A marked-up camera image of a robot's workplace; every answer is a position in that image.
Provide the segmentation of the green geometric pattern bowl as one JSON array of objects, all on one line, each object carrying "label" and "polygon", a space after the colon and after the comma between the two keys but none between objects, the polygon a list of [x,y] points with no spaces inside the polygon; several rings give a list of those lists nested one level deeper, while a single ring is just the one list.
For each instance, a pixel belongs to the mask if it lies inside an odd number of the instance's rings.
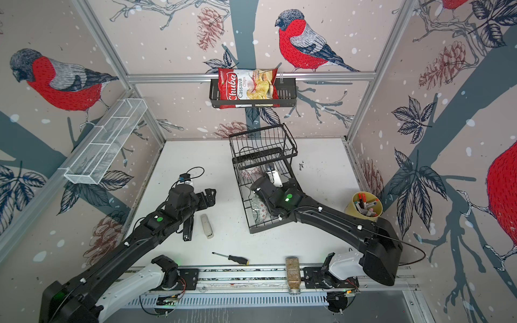
[{"label": "green geometric pattern bowl", "polygon": [[250,206],[251,206],[253,220],[256,225],[264,223],[268,219],[270,219],[270,213],[268,211],[267,206],[254,193],[252,194],[252,197],[250,200]]}]

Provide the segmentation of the white red patterned bowl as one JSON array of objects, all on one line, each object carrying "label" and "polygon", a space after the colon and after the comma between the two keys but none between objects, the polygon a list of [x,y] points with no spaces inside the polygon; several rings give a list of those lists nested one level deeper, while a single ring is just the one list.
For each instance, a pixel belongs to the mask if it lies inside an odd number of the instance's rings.
[{"label": "white red patterned bowl", "polygon": [[256,181],[258,178],[262,176],[261,169],[260,168],[247,168],[240,171],[242,180],[245,183],[252,184],[254,181]]}]

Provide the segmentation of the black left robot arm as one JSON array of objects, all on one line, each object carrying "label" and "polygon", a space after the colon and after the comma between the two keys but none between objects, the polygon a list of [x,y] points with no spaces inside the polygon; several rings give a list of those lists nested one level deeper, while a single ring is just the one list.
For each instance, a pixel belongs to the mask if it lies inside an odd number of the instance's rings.
[{"label": "black left robot arm", "polygon": [[167,200],[114,250],[67,283],[55,281],[44,290],[39,322],[99,322],[104,306],[98,302],[109,287],[195,212],[213,207],[216,194],[212,188],[196,193],[190,184],[172,187]]}]

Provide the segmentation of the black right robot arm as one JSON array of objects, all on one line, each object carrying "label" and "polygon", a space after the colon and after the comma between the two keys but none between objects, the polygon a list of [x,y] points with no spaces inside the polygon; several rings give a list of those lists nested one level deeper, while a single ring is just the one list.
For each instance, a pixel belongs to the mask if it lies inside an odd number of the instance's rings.
[{"label": "black right robot arm", "polygon": [[368,277],[382,285],[394,285],[403,246],[389,221],[373,222],[347,215],[292,185],[276,187],[266,176],[256,180],[250,189],[281,219],[314,226],[348,243],[362,255],[358,265]]}]

